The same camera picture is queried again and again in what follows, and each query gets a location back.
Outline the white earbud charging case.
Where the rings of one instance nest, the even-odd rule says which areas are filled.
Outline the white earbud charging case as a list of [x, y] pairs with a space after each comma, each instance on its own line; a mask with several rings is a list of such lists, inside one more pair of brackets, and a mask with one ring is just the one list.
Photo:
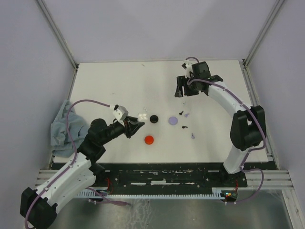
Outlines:
[[138, 114], [138, 121], [146, 121], [148, 119], [146, 113], [139, 113]]

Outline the red earbud charging case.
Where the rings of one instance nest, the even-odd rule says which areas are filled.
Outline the red earbud charging case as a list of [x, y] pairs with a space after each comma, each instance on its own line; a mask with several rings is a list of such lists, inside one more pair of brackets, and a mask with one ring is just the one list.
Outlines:
[[152, 135], [147, 135], [145, 138], [144, 138], [144, 142], [145, 144], [147, 145], [151, 145], [154, 143], [154, 137]]

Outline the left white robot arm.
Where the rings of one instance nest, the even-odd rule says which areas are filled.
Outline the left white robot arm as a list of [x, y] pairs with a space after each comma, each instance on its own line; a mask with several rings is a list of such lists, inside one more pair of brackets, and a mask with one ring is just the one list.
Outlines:
[[122, 122], [107, 125], [103, 119], [92, 121], [88, 133], [69, 161], [35, 189], [26, 188], [21, 195], [20, 214], [25, 228], [47, 229], [62, 208], [91, 185], [105, 182], [105, 168], [97, 163], [105, 153], [104, 145], [120, 135], [131, 138], [144, 122], [126, 116]]

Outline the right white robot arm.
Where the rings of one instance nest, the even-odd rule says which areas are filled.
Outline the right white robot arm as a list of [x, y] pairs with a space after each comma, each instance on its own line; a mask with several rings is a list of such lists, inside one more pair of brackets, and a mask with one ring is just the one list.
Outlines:
[[236, 181], [235, 174], [243, 170], [249, 154], [266, 147], [265, 112], [260, 105], [248, 105], [235, 95], [220, 76], [211, 74], [207, 62], [191, 63], [191, 60], [192, 57], [187, 57], [183, 61], [185, 74], [176, 78], [174, 96], [182, 98], [204, 93], [231, 116], [232, 148], [219, 174], [219, 182], [229, 187]]

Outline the black earbud charging case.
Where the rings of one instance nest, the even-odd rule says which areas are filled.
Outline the black earbud charging case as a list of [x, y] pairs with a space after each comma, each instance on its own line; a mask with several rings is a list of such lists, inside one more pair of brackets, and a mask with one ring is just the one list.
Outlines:
[[159, 121], [159, 117], [157, 115], [153, 114], [153, 115], [150, 116], [150, 122], [151, 123], [155, 124], [158, 121]]

